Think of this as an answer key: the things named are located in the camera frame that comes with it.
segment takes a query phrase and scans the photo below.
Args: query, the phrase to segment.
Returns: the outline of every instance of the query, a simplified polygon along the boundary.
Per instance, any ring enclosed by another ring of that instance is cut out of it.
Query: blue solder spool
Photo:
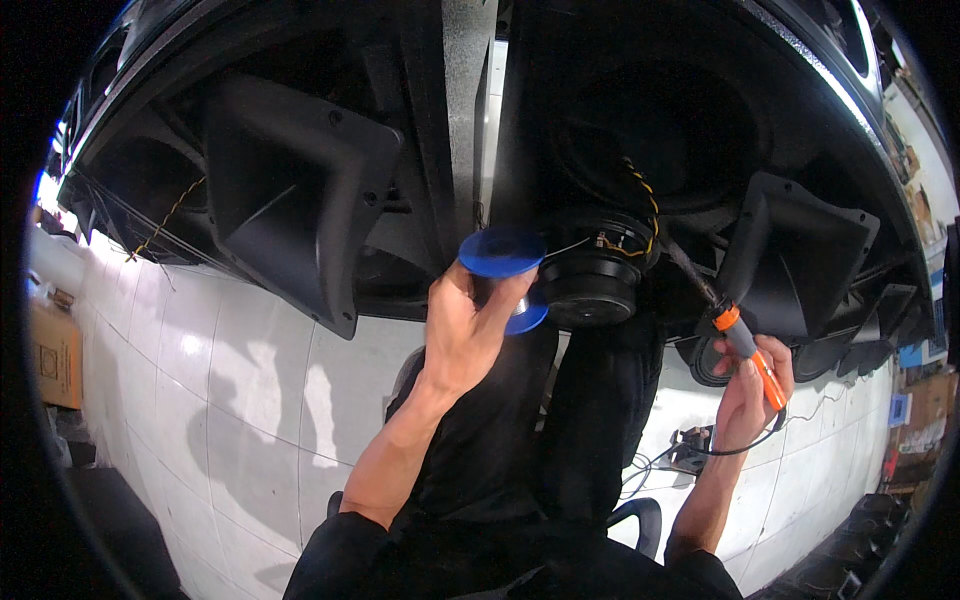
[[[482,306],[497,281],[538,267],[546,245],[533,231],[509,226],[480,229],[460,245],[459,259],[473,274],[474,298]],[[506,335],[529,331],[546,318],[546,301],[534,287],[520,300],[507,322]]]

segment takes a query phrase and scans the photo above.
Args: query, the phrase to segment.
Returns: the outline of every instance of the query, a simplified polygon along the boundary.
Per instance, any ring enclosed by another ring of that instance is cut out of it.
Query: hand
[[[754,339],[789,399],[794,388],[790,348],[774,337],[757,335]],[[776,413],[763,396],[763,381],[753,361],[741,361],[727,340],[713,342],[713,348],[723,354],[713,367],[713,374],[721,375],[736,367],[717,409],[713,447],[716,450],[736,450],[756,440]]]
[[[473,279],[459,261],[430,286],[426,356],[418,385],[435,394],[432,408],[445,413],[493,366],[507,320],[530,289],[537,269],[500,281],[483,308],[473,303]]]

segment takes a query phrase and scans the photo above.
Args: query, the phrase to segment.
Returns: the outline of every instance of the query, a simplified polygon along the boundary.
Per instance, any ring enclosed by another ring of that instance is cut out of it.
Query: black chair
[[[344,493],[336,491],[326,501],[326,518],[331,518],[340,512],[340,503]],[[634,550],[651,561],[657,557],[657,546],[660,545],[660,528],[663,517],[660,504],[653,498],[637,498],[625,502],[607,518],[607,528],[613,527],[628,516],[635,516],[640,521],[640,533],[636,537]]]

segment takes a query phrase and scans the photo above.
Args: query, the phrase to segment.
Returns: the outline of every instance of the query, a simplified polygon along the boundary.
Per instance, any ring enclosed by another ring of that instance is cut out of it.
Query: yellow wire
[[[660,214],[660,207],[657,205],[657,201],[654,200],[654,190],[653,190],[653,188],[651,188],[651,187],[647,184],[647,182],[646,182],[646,180],[643,178],[643,176],[634,168],[633,163],[632,163],[628,158],[626,158],[626,157],[624,157],[624,163],[625,163],[625,164],[627,165],[627,167],[630,169],[630,172],[634,175],[634,177],[636,177],[637,179],[640,180],[640,185],[642,185],[642,186],[647,190],[647,192],[649,192],[649,194],[650,194],[650,195],[648,196],[648,198],[650,199],[650,204],[652,204],[653,207],[654,207],[654,216],[653,216],[653,219],[652,219],[653,222],[654,222],[654,234],[651,235],[651,236],[650,236],[650,239],[647,240],[647,248],[646,248],[646,250],[638,250],[638,251],[636,251],[636,252],[627,252],[627,251],[623,250],[622,248],[620,248],[619,246],[615,246],[613,243],[611,243],[610,240],[607,239],[607,235],[606,235],[605,233],[601,233],[601,234],[600,234],[600,240],[603,242],[603,244],[604,244],[604,246],[607,248],[607,250],[613,250],[613,251],[616,251],[616,252],[621,252],[621,253],[625,254],[626,256],[628,256],[628,257],[634,257],[634,256],[640,256],[641,254],[649,254],[650,251],[654,248],[654,240],[657,239],[657,236],[660,234],[660,221],[657,219],[657,216]]]
[[[124,262],[130,262],[131,260],[133,260],[134,258],[136,258],[136,257],[140,254],[141,251],[143,251],[143,250],[145,250],[145,249],[147,248],[147,245],[148,245],[148,244],[150,244],[151,242],[154,241],[154,238],[156,237],[156,235],[157,235],[158,233],[160,233],[160,230],[166,227],[166,225],[167,225],[167,220],[170,219],[170,217],[173,216],[174,212],[176,212],[177,209],[180,208],[180,205],[183,204],[183,199],[186,198],[186,195],[189,194],[190,192],[192,192],[192,191],[194,190],[194,188],[196,188],[198,185],[200,185],[201,183],[203,183],[205,180],[206,180],[206,175],[204,175],[203,177],[201,177],[201,178],[199,178],[198,180],[194,181],[194,182],[190,185],[190,187],[186,188],[186,191],[185,191],[185,192],[183,192],[182,194],[180,194],[180,199],[177,200],[177,201],[174,203],[173,208],[170,209],[170,212],[167,213],[167,216],[163,217],[163,222],[160,223],[158,226],[156,226],[156,229],[154,229],[154,232],[150,235],[150,237],[147,238],[147,241],[144,242],[143,244],[140,244],[140,246],[137,247],[137,249],[133,251],[133,254],[131,254],[130,256],[128,256],[128,257],[127,257],[127,260],[125,260]]]

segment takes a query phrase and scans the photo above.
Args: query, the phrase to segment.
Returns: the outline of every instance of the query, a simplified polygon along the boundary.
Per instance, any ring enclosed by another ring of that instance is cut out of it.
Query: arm
[[[776,338],[762,335],[756,336],[756,345],[764,352],[768,364],[774,366],[777,380],[790,398],[794,382],[789,348]],[[736,359],[733,348],[726,341],[717,341],[714,347],[725,354],[714,367],[714,372],[720,374]],[[763,397],[763,382],[753,362],[740,362],[717,409],[713,447],[734,450],[750,444],[773,416],[773,410]],[[746,452],[708,458],[697,484],[674,520],[663,555],[667,566],[697,550],[706,550],[710,554],[716,552],[727,524],[733,488],[746,460]]]
[[[490,371],[507,320],[536,275],[533,269],[499,282],[480,310],[470,274],[459,262],[430,286],[423,371],[360,455],[344,487],[341,513],[359,513],[390,529],[410,497],[440,419]]]

